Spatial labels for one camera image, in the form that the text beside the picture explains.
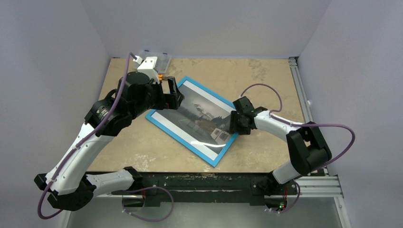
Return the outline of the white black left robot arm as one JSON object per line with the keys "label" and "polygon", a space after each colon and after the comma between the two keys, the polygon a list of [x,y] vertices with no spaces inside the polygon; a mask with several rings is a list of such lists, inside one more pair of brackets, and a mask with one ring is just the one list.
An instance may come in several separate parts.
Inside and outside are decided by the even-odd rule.
{"label": "white black left robot arm", "polygon": [[93,197],[112,192],[137,194],[143,178],[133,167],[116,172],[88,174],[98,154],[132,121],[144,112],[180,107],[184,96],[173,76],[153,79],[139,72],[127,73],[116,89],[93,104],[75,141],[48,173],[34,181],[54,209],[76,211]]}

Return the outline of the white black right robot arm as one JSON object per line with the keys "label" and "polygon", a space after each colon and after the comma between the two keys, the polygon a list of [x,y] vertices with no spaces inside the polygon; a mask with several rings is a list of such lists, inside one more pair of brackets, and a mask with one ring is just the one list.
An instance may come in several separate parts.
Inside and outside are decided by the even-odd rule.
{"label": "white black right robot arm", "polygon": [[230,133],[249,135],[251,130],[268,132],[287,143],[289,160],[269,174],[267,188],[279,193],[286,182],[306,175],[324,165],[332,153],[314,122],[298,123],[275,115],[264,107],[255,108],[247,97],[233,102],[230,113]]}

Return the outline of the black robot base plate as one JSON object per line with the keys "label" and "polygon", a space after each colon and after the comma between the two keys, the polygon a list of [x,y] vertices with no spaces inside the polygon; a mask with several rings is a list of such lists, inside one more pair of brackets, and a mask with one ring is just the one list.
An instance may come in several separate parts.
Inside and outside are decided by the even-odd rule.
{"label": "black robot base plate", "polygon": [[139,193],[127,190],[112,195],[134,196],[146,207],[162,202],[183,203],[248,203],[251,206],[278,205],[297,196],[294,180],[278,184],[270,173],[197,173],[197,172],[141,172],[136,184]]}

